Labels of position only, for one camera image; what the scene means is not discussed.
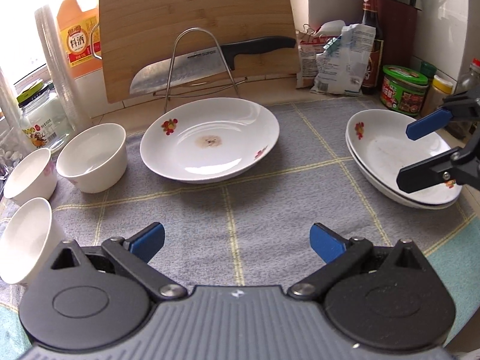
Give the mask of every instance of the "sauce jar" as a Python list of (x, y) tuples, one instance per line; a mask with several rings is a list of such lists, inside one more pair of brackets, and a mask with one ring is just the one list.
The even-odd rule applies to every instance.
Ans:
[(39, 79), (25, 87), (17, 97), (22, 110), (20, 127), (37, 148), (48, 147), (59, 153), (74, 137), (57, 92)]
[(428, 78), (407, 67), (394, 65), (384, 66), (383, 73), (382, 103), (393, 111), (418, 115), (428, 89)]

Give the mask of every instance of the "cutting board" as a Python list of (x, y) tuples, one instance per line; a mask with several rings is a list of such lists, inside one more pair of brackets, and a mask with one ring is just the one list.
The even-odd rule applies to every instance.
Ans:
[[(191, 27), (210, 30), (220, 44), (269, 35), (295, 38), (290, 0), (99, 0), (103, 73), (109, 103), (129, 97), (143, 67), (171, 57), (177, 36)], [(185, 35), (177, 55), (214, 46), (205, 33)], [(281, 49), (235, 58), (234, 77), (299, 71), (298, 51)], [(202, 82), (227, 78), (226, 73)]]

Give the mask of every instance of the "jar label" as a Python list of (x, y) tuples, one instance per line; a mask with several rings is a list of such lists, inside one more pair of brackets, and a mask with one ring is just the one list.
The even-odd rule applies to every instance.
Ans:
[(367, 88), (375, 88), (378, 81), (378, 73), (380, 72), (380, 63), (383, 54), (383, 40), (375, 39), (368, 58), (367, 71), (363, 78), (362, 86)]
[(35, 124), (30, 128), (23, 129), (23, 132), (30, 138), (35, 147), (44, 147), (57, 138), (57, 133), (50, 118), (42, 124)]
[(420, 112), (424, 97), (424, 93), (408, 91), (387, 77), (383, 79), (380, 99), (390, 109), (415, 116)]
[[(67, 53), (68, 63), (71, 68), (93, 58), (90, 48), (90, 32), (97, 22), (97, 17), (92, 16), (77, 25), (67, 27), (65, 30), (60, 31), (61, 41)], [(100, 28), (97, 28), (93, 33), (93, 49), (96, 54), (101, 55)]]

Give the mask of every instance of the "white plate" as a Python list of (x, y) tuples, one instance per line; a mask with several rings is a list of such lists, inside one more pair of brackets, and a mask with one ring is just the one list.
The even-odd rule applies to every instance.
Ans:
[(391, 190), (387, 186), (383, 185), (379, 180), (377, 180), (359, 161), (355, 153), (350, 147), (350, 144), (348, 140), (346, 141), (346, 146), (348, 147), (350, 154), (352, 155), (353, 159), (355, 160), (355, 163), (357, 164), (358, 168), (360, 169), (361, 173), (365, 176), (365, 178), (373, 185), (375, 188), (377, 188), (381, 193), (383, 193), (387, 198), (392, 199), (393, 201), (400, 203), (404, 206), (407, 207), (412, 207), (412, 208), (419, 208), (419, 209), (427, 209), (427, 210), (442, 210), (444, 208), (450, 207), (453, 203), (455, 203), (455, 200), (452, 200), (451, 202), (447, 204), (420, 204), (417, 203), (411, 199), (404, 198), (403, 196), (400, 196), (399, 194), (395, 193), (395, 191)]
[(401, 168), (450, 149), (437, 133), (410, 140), (405, 130), (412, 121), (412, 117), (390, 110), (360, 111), (347, 123), (346, 139), (369, 173), (395, 193), (420, 204), (453, 202), (462, 187), (452, 182), (414, 193), (405, 193), (398, 188), (397, 175)]
[(197, 100), (157, 119), (142, 137), (140, 156), (168, 179), (217, 182), (260, 161), (279, 132), (277, 118), (259, 104), (230, 97)]

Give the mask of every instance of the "knife block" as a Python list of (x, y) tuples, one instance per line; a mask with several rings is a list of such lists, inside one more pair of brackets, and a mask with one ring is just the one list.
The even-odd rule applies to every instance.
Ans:
[(378, 20), (384, 38), (382, 65), (410, 66), (417, 11), (415, 7), (400, 1), (378, 0)]

